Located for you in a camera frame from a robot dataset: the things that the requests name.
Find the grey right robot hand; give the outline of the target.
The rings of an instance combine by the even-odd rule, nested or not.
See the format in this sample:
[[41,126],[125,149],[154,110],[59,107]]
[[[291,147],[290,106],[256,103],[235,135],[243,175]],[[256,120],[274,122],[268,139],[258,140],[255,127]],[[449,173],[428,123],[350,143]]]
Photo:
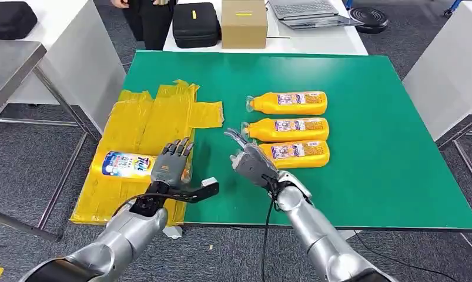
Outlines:
[[227,128],[224,135],[230,136],[242,148],[235,155],[229,156],[233,170],[253,184],[272,192],[279,173],[262,149],[256,143],[247,141],[241,133],[232,128]]

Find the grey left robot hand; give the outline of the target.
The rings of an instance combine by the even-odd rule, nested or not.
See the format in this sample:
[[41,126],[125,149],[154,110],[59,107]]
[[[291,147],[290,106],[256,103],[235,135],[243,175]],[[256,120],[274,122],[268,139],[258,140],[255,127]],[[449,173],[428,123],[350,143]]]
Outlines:
[[175,139],[167,143],[156,158],[150,177],[152,182],[162,182],[171,187],[181,187],[188,184],[192,172],[188,165],[193,142],[190,137]]

